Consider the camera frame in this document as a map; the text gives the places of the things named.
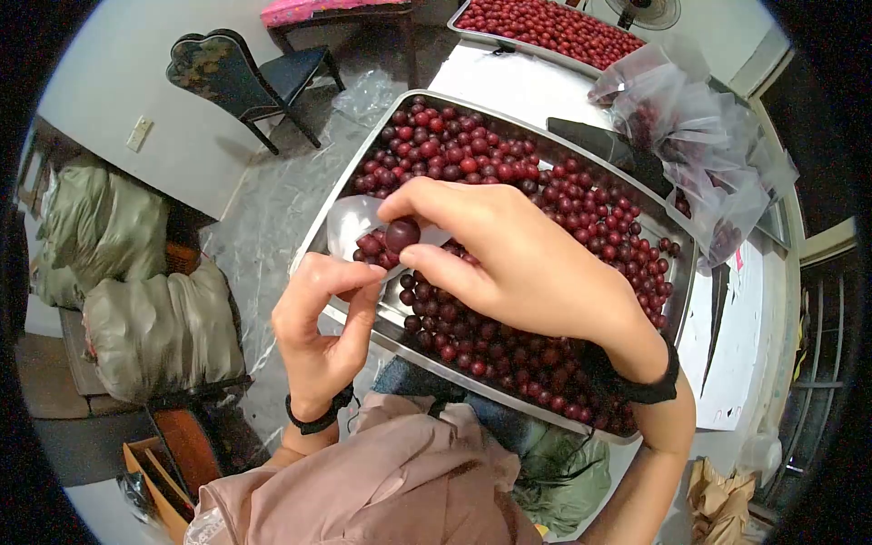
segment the hand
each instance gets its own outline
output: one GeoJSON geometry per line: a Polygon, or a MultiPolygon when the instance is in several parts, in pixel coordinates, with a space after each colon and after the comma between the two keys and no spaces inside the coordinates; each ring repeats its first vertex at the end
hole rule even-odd
{"type": "Polygon", "coordinates": [[[333,397],[363,369],[376,317],[379,281],[385,270],[309,253],[272,311],[278,350],[288,371],[294,417],[311,422],[324,415],[333,397]],[[322,336],[318,316],[330,296],[349,301],[340,337],[322,336]]]}
{"type": "Polygon", "coordinates": [[[622,348],[628,339],[641,339],[643,345],[647,340],[648,348],[659,344],[666,355],[630,283],[516,188],[419,177],[378,210],[384,222],[403,215],[437,224],[480,261],[480,266],[473,266],[427,244],[405,248],[400,261],[431,284],[520,330],[593,341],[630,380],[651,382],[662,376],[665,358],[662,369],[645,372],[637,368],[638,354],[622,348]]]}

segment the brown paper bag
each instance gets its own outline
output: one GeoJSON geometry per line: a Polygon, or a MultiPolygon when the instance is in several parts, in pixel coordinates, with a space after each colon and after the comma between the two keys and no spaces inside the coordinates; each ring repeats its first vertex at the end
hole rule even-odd
{"type": "Polygon", "coordinates": [[[742,534],[748,522],[754,482],[753,474],[734,473],[727,479],[715,471],[707,458],[694,462],[687,491],[694,519],[693,545],[747,543],[742,534]]]}

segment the fan grille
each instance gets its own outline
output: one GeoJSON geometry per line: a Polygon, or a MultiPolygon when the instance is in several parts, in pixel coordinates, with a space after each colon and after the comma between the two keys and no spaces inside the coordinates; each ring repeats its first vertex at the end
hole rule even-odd
{"type": "Polygon", "coordinates": [[[681,15],[681,3],[678,0],[651,0],[647,8],[638,8],[630,0],[605,1],[618,15],[629,8],[635,15],[633,24],[649,31],[664,31],[672,27],[681,15]]]}

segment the cardboard box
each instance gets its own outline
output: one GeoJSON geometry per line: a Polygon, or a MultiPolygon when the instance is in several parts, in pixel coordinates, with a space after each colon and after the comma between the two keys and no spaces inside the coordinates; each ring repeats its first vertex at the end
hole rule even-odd
{"type": "Polygon", "coordinates": [[[160,463],[160,455],[156,454],[162,452],[160,439],[152,437],[135,443],[125,443],[122,448],[127,471],[143,474],[158,516],[166,525],[173,543],[181,545],[187,524],[193,518],[194,505],[160,463]]]}

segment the pink shirt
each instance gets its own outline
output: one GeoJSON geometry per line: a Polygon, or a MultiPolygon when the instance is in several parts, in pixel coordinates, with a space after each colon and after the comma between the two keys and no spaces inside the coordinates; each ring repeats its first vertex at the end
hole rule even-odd
{"type": "Polygon", "coordinates": [[[369,393],[346,441],[209,483],[185,543],[542,543],[508,494],[518,457],[469,405],[432,402],[369,393]]]}

